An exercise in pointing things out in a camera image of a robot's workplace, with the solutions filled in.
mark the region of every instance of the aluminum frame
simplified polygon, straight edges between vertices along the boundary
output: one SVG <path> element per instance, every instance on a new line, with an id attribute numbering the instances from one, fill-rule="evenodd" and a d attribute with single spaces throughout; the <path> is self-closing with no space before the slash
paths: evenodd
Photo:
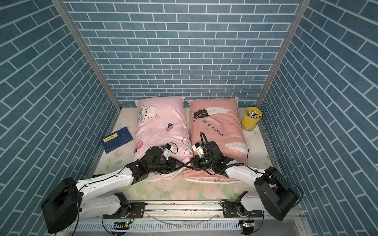
<path id="1" fill-rule="evenodd" d="M 199 223 L 200 221 L 207 221 L 213 217 L 210 221 L 203 222 L 205 224 L 212 225 L 222 225 L 228 224 L 232 221 L 238 223 L 239 220 L 246 219 L 245 217 L 234 217 L 234 218 L 224 218 L 223 209 L 220 205 L 220 200 L 195 200 L 195 201 L 144 201 L 146 203 L 143 218 L 135 219 L 135 222 L 141 226 L 150 227 L 148 224 L 160 224 L 154 218 L 168 222 L 171 224 L 182 224 L 182 223 Z M 257 220 L 262 220 L 262 217 L 254 217 Z M 308 233 L 308 226 L 306 227 L 306 221 L 303 211 L 300 207 L 295 207 L 289 211 L 285 219 L 292 219 L 297 225 L 299 236 L 311 236 Z M 268 212 L 264 212 L 264 220 L 276 220 L 269 215 Z M 107 229 L 113 225 L 115 221 L 125 221 L 125 219 L 103 219 L 104 225 Z M 67 229 L 62 232 L 57 233 L 56 236 L 69 236 L 74 230 L 76 221 Z M 218 230 L 237 230 L 238 227 L 232 227 L 222 225 Z M 192 228 L 192 227 L 165 227 L 165 228 L 149 228 L 142 230 L 139 226 L 131 228 L 130 230 L 117 230 L 119 232 L 130 232 L 130 233 L 151 233 L 151 232 L 167 232 L 167 231 L 182 231 L 182 230 L 214 230 L 211 228 L 202 227 Z M 79 221 L 79 225 L 76 229 L 77 232 L 104 232 L 102 227 L 101 216 L 92 217 Z"/>
<path id="2" fill-rule="evenodd" d="M 67 9 L 66 5 L 64 4 L 63 0 L 51 0 L 51 2 L 53 3 L 56 11 L 59 13 L 63 22 L 66 24 L 66 26 L 67 26 L 68 30 L 70 31 L 72 37 L 76 41 L 76 43 L 79 46 L 84 57 L 87 59 L 89 65 L 93 69 L 94 73 L 96 74 L 98 80 L 100 81 L 103 88 L 105 89 L 105 92 L 108 94 L 113 105 L 115 106 L 117 111 L 120 111 L 121 108 L 122 108 L 120 103 L 118 102 L 115 94 L 113 93 L 112 89 L 110 88 L 104 74 L 102 73 L 99 65 L 97 64 L 95 58 L 93 57 L 87 43 L 85 42 L 83 36 L 81 35 L 79 28 L 77 27 L 76 23 L 74 22 L 71 14 L 68 12 L 68 9 Z"/>
<path id="3" fill-rule="evenodd" d="M 282 42 L 282 45 L 280 47 L 280 50 L 277 53 L 277 57 L 269 71 L 268 76 L 266 77 L 266 81 L 261 89 L 260 96 L 257 99 L 256 107 L 260 108 L 262 102 L 264 101 L 264 98 L 270 88 L 270 85 L 272 84 L 274 77 L 277 74 L 278 68 L 280 67 L 282 60 L 284 59 L 285 53 L 287 49 L 290 46 L 291 40 L 294 37 L 295 32 L 298 29 L 299 23 L 301 22 L 308 5 L 310 4 L 311 0 L 302 0 L 295 11 L 293 22 L 290 24 L 289 29 L 286 33 L 286 36 Z"/>

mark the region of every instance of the yellow label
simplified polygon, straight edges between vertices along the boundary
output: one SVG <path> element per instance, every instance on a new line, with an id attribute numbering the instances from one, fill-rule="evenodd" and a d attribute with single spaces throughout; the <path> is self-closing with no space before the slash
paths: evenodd
<path id="1" fill-rule="evenodd" d="M 118 137 L 117 133 L 115 133 L 115 134 L 113 134 L 113 135 L 107 137 L 106 139 L 104 139 L 104 143 L 106 143 L 106 142 L 109 141 L 109 140 L 114 139 L 115 137 Z"/>

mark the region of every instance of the light pink pillow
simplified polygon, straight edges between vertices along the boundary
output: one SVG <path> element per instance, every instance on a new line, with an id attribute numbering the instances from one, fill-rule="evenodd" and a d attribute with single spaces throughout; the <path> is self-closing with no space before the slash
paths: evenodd
<path id="1" fill-rule="evenodd" d="M 138 117 L 136 117 L 138 130 L 133 161 L 141 159 L 148 148 L 169 142 L 175 143 L 178 147 L 178 150 L 174 150 L 177 153 L 171 153 L 170 157 L 184 163 L 192 158 L 192 145 L 185 123 L 184 99 L 181 96 L 173 96 L 150 97 L 135 101 L 138 108 Z M 157 176 L 151 173 L 148 179 L 169 178 L 173 175 L 172 173 Z"/>
<path id="2" fill-rule="evenodd" d="M 201 143 L 200 132 L 209 142 L 215 141 L 223 155 L 240 163 L 248 162 L 248 144 L 242 133 L 237 107 L 238 98 L 196 99 L 189 101 L 190 141 Z M 211 176 L 204 171 L 186 170 L 184 178 L 193 181 L 238 182 L 221 175 Z"/>

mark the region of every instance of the cable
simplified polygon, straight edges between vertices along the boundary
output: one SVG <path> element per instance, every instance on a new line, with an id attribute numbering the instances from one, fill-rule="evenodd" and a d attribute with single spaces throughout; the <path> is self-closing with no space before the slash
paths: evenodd
<path id="1" fill-rule="evenodd" d="M 212 173 L 208 172 L 207 170 L 205 170 L 205 171 L 206 171 L 206 173 L 208 173 L 209 175 L 215 175 L 215 174 L 212 174 Z"/>
<path id="2" fill-rule="evenodd" d="M 245 165 L 245 164 L 244 164 L 244 166 L 248 167 L 250 170 L 252 170 L 252 171 L 255 172 L 255 173 L 260 173 L 260 174 L 265 174 L 265 175 L 268 175 L 268 176 L 272 176 L 272 177 L 274 177 L 274 178 L 284 180 L 284 181 L 286 181 L 286 182 L 289 182 L 289 183 L 291 183 L 291 184 L 297 186 L 297 188 L 299 188 L 299 190 L 301 191 L 301 197 L 300 197 L 299 200 L 297 200 L 297 202 L 292 206 L 292 208 L 295 207 L 296 205 L 298 205 L 298 203 L 302 200 L 302 198 L 303 198 L 303 196 L 304 196 L 304 192 L 303 192 L 302 188 L 301 188 L 299 185 L 297 185 L 296 183 L 293 183 L 293 182 L 291 182 L 291 181 L 289 181 L 289 180 L 287 180 L 287 179 L 283 179 L 283 178 L 280 178 L 280 177 L 274 176 L 274 175 L 272 175 L 272 174 L 267 174 L 267 173 L 259 172 L 259 171 L 257 171 L 257 170 L 252 169 L 251 167 L 249 167 L 249 166 L 247 166 L 247 165 Z"/>
<path id="3" fill-rule="evenodd" d="M 208 148 L 205 147 L 205 149 L 206 149 L 207 152 L 209 152 L 209 162 L 210 162 L 210 167 L 211 167 L 211 169 L 214 171 L 214 173 L 216 173 L 216 174 L 221 174 L 220 172 L 218 172 L 218 171 L 214 168 L 214 166 L 213 166 L 213 164 L 212 164 L 212 152 L 211 152 L 211 148 L 210 148 L 210 146 L 209 146 L 209 142 L 208 142 L 208 139 L 206 138 L 205 133 L 201 131 L 201 132 L 200 132 L 200 137 L 201 137 L 202 147 L 205 147 L 205 144 L 204 144 L 204 142 L 203 142 L 203 139 L 205 139 L 206 145 L 207 145 L 207 147 L 208 147 Z"/>
<path id="4" fill-rule="evenodd" d="M 238 166 L 241 166 L 241 165 L 245 165 L 244 163 L 234 163 L 234 164 L 230 164 L 228 166 L 226 166 L 225 168 L 223 168 L 221 170 L 221 172 L 225 171 L 226 169 L 230 168 L 230 167 L 238 167 Z"/>
<path id="5" fill-rule="evenodd" d="M 184 224 L 184 223 L 181 223 L 181 224 L 173 224 L 173 223 L 168 223 L 168 222 L 161 221 L 161 220 L 156 219 L 155 217 L 150 216 L 150 215 L 148 215 L 148 216 L 151 217 L 151 218 L 153 218 L 153 219 L 155 219 L 156 221 L 159 221 L 160 223 L 163 223 L 163 224 L 173 225 L 173 226 L 177 226 L 177 227 L 182 227 L 182 225 L 186 225 L 186 226 L 189 226 L 189 227 L 194 228 L 194 227 L 196 227 L 197 225 L 199 225 L 199 224 L 201 224 L 201 223 L 203 223 L 203 222 L 208 222 L 208 221 L 210 221 L 211 219 L 213 219 L 213 218 L 216 217 L 217 215 L 218 215 L 218 214 L 214 215 L 213 217 L 211 217 L 211 218 L 208 219 L 208 220 L 201 221 L 201 222 L 199 222 L 199 223 L 196 224 L 196 225 L 189 225 L 189 224 Z"/>
<path id="6" fill-rule="evenodd" d="M 125 168 L 126 166 L 124 166 L 117 174 L 121 173 Z"/>
<path id="7" fill-rule="evenodd" d="M 256 233 L 257 231 L 259 231 L 261 229 L 263 223 L 264 223 L 264 211 L 262 211 L 262 222 L 261 222 L 260 227 L 255 232 L 252 232 L 251 234 Z"/>
<path id="8" fill-rule="evenodd" d="M 178 146 L 177 146 L 177 144 L 175 144 L 175 143 L 172 143 L 172 144 L 174 144 L 175 146 L 176 146 L 176 148 L 177 148 L 177 151 L 174 153 L 174 152 L 172 152 L 172 151 L 170 151 L 170 152 L 172 152 L 173 154 L 176 154 L 176 153 L 178 153 Z"/>
<path id="9" fill-rule="evenodd" d="M 131 210 L 133 210 L 133 221 L 131 221 Z M 134 209 L 132 209 L 132 208 L 130 208 L 129 219 L 130 219 L 130 223 L 129 223 L 129 225 L 131 225 L 132 223 L 134 223 Z"/>
<path id="10" fill-rule="evenodd" d="M 80 196 L 80 190 L 82 189 L 82 188 L 84 188 L 85 187 L 85 185 L 84 186 L 82 186 L 80 189 L 79 189 L 79 191 L 77 192 L 77 198 L 76 198 L 76 206 L 77 206 L 77 221 L 76 221 L 76 226 L 75 226 L 75 228 L 74 228 L 74 230 L 73 230 L 73 232 L 72 232 L 72 234 L 71 234 L 71 236 L 73 236 L 73 234 L 75 233 L 75 231 L 76 231 L 76 229 L 77 229 L 77 226 L 78 226 L 78 224 L 79 224 L 79 216 L 80 216 L 80 212 L 79 212 L 79 196 Z"/>
<path id="11" fill-rule="evenodd" d="M 114 235 L 112 232 L 109 232 L 109 231 L 105 228 L 105 226 L 104 226 L 104 221 L 102 220 L 103 218 L 104 218 L 104 215 L 101 215 L 101 223 L 102 223 L 102 227 L 105 229 L 106 232 L 108 232 L 108 233 L 111 234 L 111 235 Z"/>

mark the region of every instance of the feather print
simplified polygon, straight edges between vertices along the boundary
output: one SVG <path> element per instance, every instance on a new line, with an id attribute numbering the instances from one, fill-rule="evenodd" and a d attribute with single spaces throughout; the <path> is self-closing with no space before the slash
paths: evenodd
<path id="1" fill-rule="evenodd" d="M 229 111 L 230 110 L 228 110 L 226 108 L 217 107 L 217 106 L 208 107 L 206 109 L 196 111 L 194 113 L 194 121 L 198 118 L 204 118 L 204 117 L 212 116 L 212 115 L 215 115 L 215 114 L 227 113 Z"/>
<path id="2" fill-rule="evenodd" d="M 248 154 L 248 145 L 241 142 L 228 143 L 225 144 L 225 147 L 231 150 L 241 151 L 242 153 Z"/>

